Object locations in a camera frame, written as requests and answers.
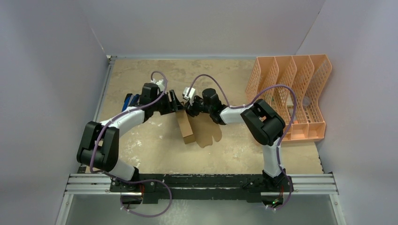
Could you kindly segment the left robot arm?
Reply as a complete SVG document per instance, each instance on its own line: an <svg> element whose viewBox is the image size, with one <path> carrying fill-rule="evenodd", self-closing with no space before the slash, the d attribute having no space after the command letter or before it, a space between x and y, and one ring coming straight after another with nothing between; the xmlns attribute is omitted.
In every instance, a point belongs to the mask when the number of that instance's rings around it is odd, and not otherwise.
<svg viewBox="0 0 398 225"><path fill-rule="evenodd" d="M120 159L120 137L146 122L155 112L165 115L183 108L173 90L166 91L158 84L145 83L141 94L125 98L120 114L102 122L90 121L85 125L77 150L77 161L122 182L127 191L136 191L143 181L139 177L138 168Z"/></svg>

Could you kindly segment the orange plastic file organizer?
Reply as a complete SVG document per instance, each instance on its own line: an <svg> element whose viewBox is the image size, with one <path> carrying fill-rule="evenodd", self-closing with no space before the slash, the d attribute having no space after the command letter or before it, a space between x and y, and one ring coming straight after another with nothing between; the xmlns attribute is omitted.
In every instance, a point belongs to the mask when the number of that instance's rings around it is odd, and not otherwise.
<svg viewBox="0 0 398 225"><path fill-rule="evenodd" d="M257 57L245 94L249 102L266 87L272 85L289 86L272 88L260 98L289 123L293 123L284 142L319 141L324 138L326 122L319 108L319 98L332 71L332 64L325 54ZM291 95L293 107L286 106L286 98ZM308 107L303 107L304 96L311 99Z"/></svg>

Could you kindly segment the brown cardboard box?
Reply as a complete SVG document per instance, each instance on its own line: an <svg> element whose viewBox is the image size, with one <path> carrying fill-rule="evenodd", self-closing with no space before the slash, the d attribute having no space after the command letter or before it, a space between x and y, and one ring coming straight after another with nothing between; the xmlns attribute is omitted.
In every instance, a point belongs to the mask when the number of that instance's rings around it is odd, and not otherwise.
<svg viewBox="0 0 398 225"><path fill-rule="evenodd" d="M214 123L206 113L191 117L181 110L176 112L176 118L185 144L196 143L205 148L222 139L220 125Z"/></svg>

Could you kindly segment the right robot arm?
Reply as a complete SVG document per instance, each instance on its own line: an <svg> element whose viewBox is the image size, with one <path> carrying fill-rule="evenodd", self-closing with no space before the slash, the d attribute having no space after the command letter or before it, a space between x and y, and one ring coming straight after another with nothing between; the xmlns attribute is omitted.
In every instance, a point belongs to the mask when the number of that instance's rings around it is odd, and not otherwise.
<svg viewBox="0 0 398 225"><path fill-rule="evenodd" d="M215 89L202 91L202 96L189 96L190 88L184 90L186 113L192 117L207 113L219 125L244 123L253 138L262 146L264 167L263 184L270 191L281 186L285 170L281 164L278 147L286 126L282 117L263 99L249 105L227 106L221 102Z"/></svg>

